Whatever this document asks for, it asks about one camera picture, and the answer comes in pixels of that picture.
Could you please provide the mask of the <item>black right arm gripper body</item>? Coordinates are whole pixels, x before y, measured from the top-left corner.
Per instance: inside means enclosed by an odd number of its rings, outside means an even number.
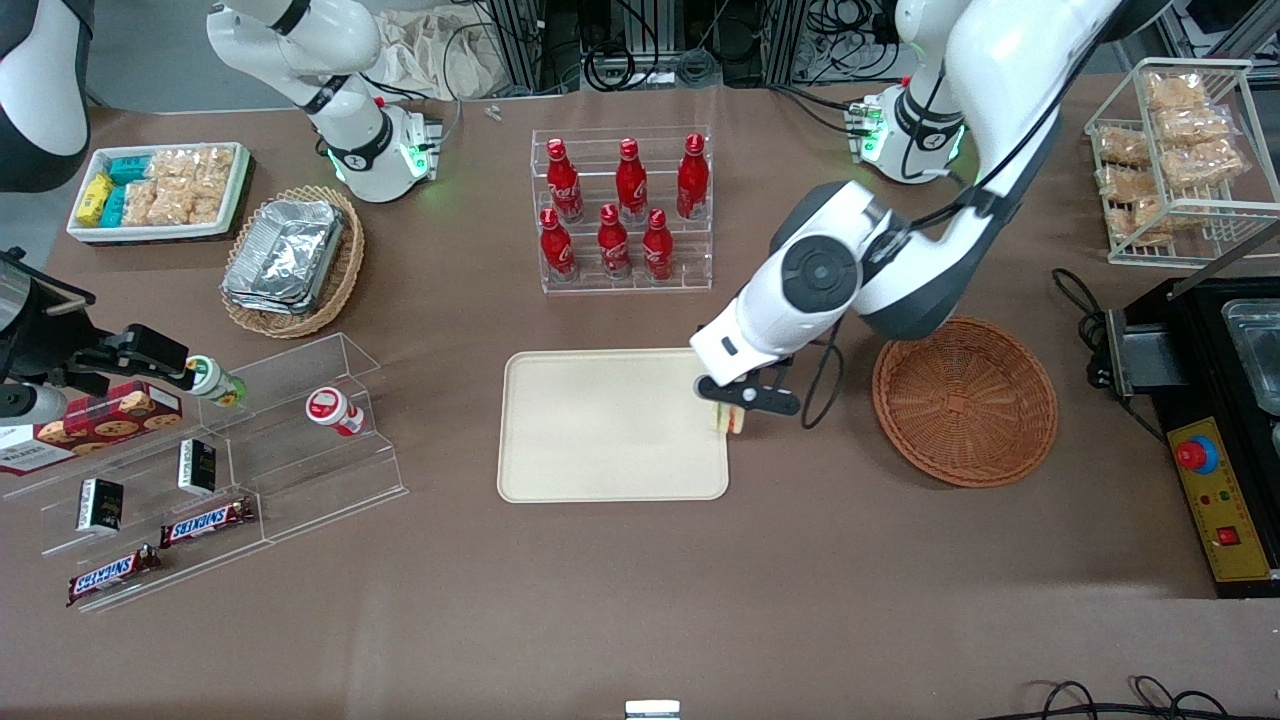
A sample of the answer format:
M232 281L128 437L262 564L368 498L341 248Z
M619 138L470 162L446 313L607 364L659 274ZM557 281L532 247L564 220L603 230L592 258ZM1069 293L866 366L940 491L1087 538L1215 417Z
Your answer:
M96 296L23 263L26 251L3 251L3 378L44 383L99 342L87 314Z

